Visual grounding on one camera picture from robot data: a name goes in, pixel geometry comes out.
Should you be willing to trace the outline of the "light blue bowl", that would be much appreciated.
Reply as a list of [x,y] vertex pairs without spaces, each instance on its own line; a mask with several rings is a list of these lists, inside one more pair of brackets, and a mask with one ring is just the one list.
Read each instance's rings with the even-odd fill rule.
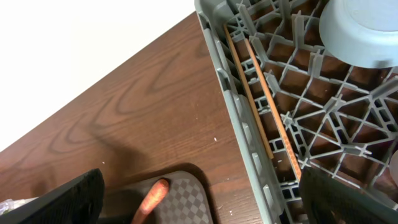
[[342,62],[397,66],[397,0],[330,0],[319,31],[326,50]]

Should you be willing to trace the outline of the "wooden chopstick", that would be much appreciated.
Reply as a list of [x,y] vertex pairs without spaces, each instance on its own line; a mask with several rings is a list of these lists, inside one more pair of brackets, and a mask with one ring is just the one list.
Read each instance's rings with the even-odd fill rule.
[[257,58],[256,58],[256,56],[254,54],[254,51],[253,51],[253,49],[251,47],[251,44],[250,44],[249,40],[245,39],[244,42],[245,42],[246,48],[247,48],[247,50],[249,52],[249,55],[251,56],[251,59],[253,61],[253,65],[254,65],[254,67],[256,69],[256,73],[257,73],[257,76],[259,78],[262,90],[263,90],[263,92],[265,94],[265,97],[266,97],[267,102],[269,104],[269,107],[271,109],[272,116],[274,118],[274,121],[275,121],[275,124],[277,126],[278,132],[279,132],[279,134],[280,134],[280,136],[282,138],[282,142],[283,142],[283,144],[285,146],[285,149],[287,151],[287,155],[288,155],[288,157],[290,159],[290,163],[291,163],[292,168],[294,170],[295,176],[296,176],[297,180],[300,181],[300,179],[302,177],[302,171],[301,171],[301,169],[299,167],[297,158],[296,158],[296,156],[294,154],[294,151],[292,149],[292,145],[291,145],[291,143],[289,141],[289,137],[288,137],[288,135],[286,133],[286,130],[285,130],[284,125],[282,123],[281,117],[280,117],[279,112],[277,110],[277,107],[276,107],[276,105],[274,103],[274,100],[273,100],[273,97],[271,95],[270,89],[269,89],[269,87],[267,85],[265,76],[264,76],[264,74],[263,74],[263,72],[261,70],[259,62],[257,61]]
[[265,134],[264,127],[262,125],[262,122],[261,122],[261,119],[259,117],[259,113],[258,113],[256,104],[255,104],[254,98],[253,98],[252,93],[251,93],[251,89],[249,87],[248,81],[247,81],[245,73],[243,71],[239,56],[238,56],[236,48],[234,46],[234,42],[233,42],[233,40],[232,40],[232,38],[231,38],[231,36],[230,36],[230,34],[228,32],[228,28],[227,28],[226,23],[223,24],[223,30],[225,32],[225,36],[226,36],[226,39],[228,41],[228,45],[229,45],[229,48],[230,48],[230,51],[231,51],[231,55],[233,57],[236,69],[238,71],[241,83],[242,83],[242,85],[244,87],[244,90],[246,92],[246,96],[248,98],[248,102],[249,102],[249,105],[251,107],[251,111],[252,111],[252,114],[254,116],[254,120],[255,120],[255,122],[257,124],[257,128],[259,130],[259,134],[260,134],[261,139],[262,139],[262,143],[264,145],[264,148],[266,150],[266,153],[267,153],[269,159],[273,159],[274,158],[273,152],[271,150],[268,138],[267,138],[267,136]]

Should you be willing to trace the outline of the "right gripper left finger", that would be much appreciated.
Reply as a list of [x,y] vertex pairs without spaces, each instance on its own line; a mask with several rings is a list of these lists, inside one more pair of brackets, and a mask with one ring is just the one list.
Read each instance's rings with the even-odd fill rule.
[[92,169],[33,201],[1,215],[1,224],[65,224],[98,221],[104,199],[104,179]]

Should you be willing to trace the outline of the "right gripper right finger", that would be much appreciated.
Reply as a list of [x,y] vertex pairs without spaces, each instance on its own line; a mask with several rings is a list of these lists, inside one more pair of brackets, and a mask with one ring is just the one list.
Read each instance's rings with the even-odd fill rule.
[[310,223],[397,224],[395,210],[318,169],[302,171],[299,194]]

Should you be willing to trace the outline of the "white pink cup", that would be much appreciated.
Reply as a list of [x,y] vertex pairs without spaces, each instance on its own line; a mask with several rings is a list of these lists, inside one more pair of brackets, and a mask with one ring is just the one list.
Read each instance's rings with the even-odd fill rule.
[[389,162],[389,173],[393,181],[398,185],[398,151],[393,153]]

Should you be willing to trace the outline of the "orange carrot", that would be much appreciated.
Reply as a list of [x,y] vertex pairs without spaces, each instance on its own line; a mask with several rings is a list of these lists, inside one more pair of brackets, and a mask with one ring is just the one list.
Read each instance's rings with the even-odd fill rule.
[[170,189],[170,184],[166,179],[159,179],[148,191],[141,202],[137,212],[131,221],[131,224],[142,224],[147,216],[163,201]]

